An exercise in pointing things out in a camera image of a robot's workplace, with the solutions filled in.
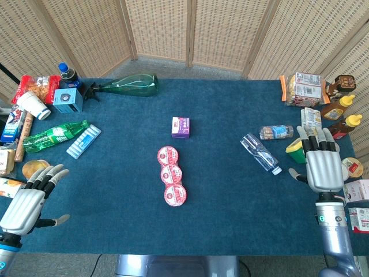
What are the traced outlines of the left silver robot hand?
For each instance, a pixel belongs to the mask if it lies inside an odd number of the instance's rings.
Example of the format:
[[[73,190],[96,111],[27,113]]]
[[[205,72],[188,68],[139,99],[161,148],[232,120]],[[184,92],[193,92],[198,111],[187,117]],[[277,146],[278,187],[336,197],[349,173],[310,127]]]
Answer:
[[[2,217],[2,231],[24,236],[34,228],[56,227],[69,220],[69,214],[57,219],[40,218],[46,200],[57,183],[68,173],[69,170],[64,169],[63,164],[38,169],[33,173],[26,186],[16,193]]]

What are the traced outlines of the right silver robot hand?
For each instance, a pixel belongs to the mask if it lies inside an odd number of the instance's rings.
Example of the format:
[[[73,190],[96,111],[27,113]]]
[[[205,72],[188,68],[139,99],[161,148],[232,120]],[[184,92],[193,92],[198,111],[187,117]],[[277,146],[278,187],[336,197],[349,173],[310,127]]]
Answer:
[[[339,192],[344,186],[340,154],[327,128],[316,128],[317,134],[297,127],[306,161],[306,175],[290,168],[290,176],[309,185],[315,193]]]

